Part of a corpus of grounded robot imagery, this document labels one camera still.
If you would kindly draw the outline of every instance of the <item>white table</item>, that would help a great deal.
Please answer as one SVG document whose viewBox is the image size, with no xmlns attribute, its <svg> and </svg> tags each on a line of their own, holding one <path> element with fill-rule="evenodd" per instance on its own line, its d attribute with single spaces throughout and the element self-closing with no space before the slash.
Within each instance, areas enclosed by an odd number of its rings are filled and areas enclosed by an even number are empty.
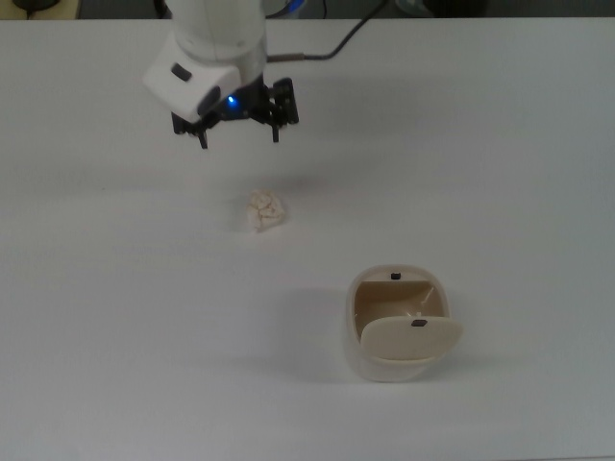
<svg viewBox="0 0 615 461">
<path fill-rule="evenodd" d="M 328 51 L 351 22 L 274 22 Z M 615 21 L 383 21 L 294 79 L 301 124 L 210 150 L 140 83 L 166 22 L 0 28 L 0 459 L 615 454 Z M 287 223 L 254 235 L 269 187 Z M 362 381 L 345 292 L 433 271 L 466 326 Z"/>
</svg>

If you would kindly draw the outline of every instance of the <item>dark background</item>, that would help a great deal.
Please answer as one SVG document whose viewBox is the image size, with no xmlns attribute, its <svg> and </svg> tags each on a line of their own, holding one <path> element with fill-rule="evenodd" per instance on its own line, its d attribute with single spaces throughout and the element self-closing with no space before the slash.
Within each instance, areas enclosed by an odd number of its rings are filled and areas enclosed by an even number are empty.
<svg viewBox="0 0 615 461">
<path fill-rule="evenodd" d="M 327 0 L 331 19 L 360 18 L 379 0 Z M 615 0 L 425 0 L 440 17 L 615 16 Z M 322 17 L 322 0 L 307 0 L 300 18 Z M 157 17 L 154 0 L 82 0 L 82 19 Z M 380 17 L 407 17 L 390 0 Z"/>
</svg>

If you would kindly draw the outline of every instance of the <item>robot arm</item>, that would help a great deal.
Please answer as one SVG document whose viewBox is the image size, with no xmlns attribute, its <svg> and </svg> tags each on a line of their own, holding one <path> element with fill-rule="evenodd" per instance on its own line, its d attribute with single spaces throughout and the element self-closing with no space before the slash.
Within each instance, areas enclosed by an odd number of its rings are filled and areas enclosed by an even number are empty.
<svg viewBox="0 0 615 461">
<path fill-rule="evenodd" d="M 220 121 L 252 118 L 274 141 L 299 122 L 290 79 L 264 84 L 267 62 L 261 0 L 167 0 L 173 31 L 143 81 L 173 114 L 175 133 L 199 137 Z"/>
</svg>

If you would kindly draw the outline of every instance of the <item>black cable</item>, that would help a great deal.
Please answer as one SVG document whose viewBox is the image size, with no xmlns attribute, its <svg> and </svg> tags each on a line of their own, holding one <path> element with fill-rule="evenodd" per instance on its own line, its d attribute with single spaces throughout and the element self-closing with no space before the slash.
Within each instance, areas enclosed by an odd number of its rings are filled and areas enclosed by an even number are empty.
<svg viewBox="0 0 615 461">
<path fill-rule="evenodd" d="M 342 39 L 342 41 L 335 47 L 333 51 L 327 55 L 306 55 L 305 53 L 290 53 L 284 55 L 272 55 L 267 57 L 267 62 L 289 62 L 289 61 L 328 61 L 335 58 L 337 54 L 342 51 L 350 39 L 355 36 L 358 30 L 365 25 L 367 21 L 373 18 L 376 14 L 386 6 L 388 0 L 381 0 L 381 2 L 369 12 L 358 24 Z"/>
</svg>

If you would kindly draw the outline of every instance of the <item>open lid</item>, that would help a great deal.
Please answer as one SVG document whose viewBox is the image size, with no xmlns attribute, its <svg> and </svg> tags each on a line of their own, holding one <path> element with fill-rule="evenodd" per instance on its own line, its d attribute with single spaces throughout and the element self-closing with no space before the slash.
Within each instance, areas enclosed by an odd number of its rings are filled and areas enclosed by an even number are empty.
<svg viewBox="0 0 615 461">
<path fill-rule="evenodd" d="M 448 352 L 462 333 L 463 326 L 447 317 L 383 317 L 365 326 L 360 345 L 377 358 L 421 360 Z"/>
</svg>

